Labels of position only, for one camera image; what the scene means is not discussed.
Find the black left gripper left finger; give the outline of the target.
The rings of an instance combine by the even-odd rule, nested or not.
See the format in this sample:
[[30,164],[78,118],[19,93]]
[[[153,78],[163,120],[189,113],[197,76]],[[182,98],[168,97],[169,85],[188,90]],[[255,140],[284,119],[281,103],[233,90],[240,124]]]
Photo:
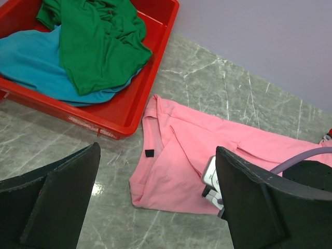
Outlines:
[[76,248],[98,172],[93,143],[1,181],[1,248]]

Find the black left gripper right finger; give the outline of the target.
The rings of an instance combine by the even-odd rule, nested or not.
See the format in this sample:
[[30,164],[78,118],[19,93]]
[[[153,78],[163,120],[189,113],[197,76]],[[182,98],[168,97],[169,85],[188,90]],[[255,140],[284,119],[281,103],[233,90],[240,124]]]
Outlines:
[[331,248],[331,192],[290,181],[216,150],[216,172],[234,248]]

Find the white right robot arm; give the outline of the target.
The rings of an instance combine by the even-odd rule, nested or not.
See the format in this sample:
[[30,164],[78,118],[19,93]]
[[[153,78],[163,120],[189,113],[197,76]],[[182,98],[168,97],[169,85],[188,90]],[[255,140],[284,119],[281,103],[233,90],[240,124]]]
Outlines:
[[301,161],[283,171],[282,176],[307,187],[331,192],[331,167],[318,161]]

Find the red plastic bin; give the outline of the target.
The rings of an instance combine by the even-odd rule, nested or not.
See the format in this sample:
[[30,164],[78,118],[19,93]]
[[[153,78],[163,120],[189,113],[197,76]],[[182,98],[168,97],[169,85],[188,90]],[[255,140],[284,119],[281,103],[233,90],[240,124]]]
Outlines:
[[50,116],[119,140],[138,128],[175,22],[178,1],[132,1],[147,28],[143,41],[153,56],[130,85],[110,101],[77,108],[1,79],[1,100],[9,99]]

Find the blue t shirt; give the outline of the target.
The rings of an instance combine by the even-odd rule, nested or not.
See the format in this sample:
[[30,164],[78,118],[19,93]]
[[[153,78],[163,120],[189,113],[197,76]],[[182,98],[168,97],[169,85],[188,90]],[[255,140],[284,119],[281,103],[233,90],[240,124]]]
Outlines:
[[51,32],[20,31],[1,39],[1,75],[18,85],[76,107],[104,103],[128,86],[79,95],[60,66],[60,27]]

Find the green t shirt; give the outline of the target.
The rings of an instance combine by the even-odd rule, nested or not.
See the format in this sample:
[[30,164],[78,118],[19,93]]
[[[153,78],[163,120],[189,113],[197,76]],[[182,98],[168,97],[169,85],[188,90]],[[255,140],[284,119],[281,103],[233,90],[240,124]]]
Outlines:
[[79,95],[124,85],[153,54],[131,1],[43,1],[36,18],[60,27],[60,66]]

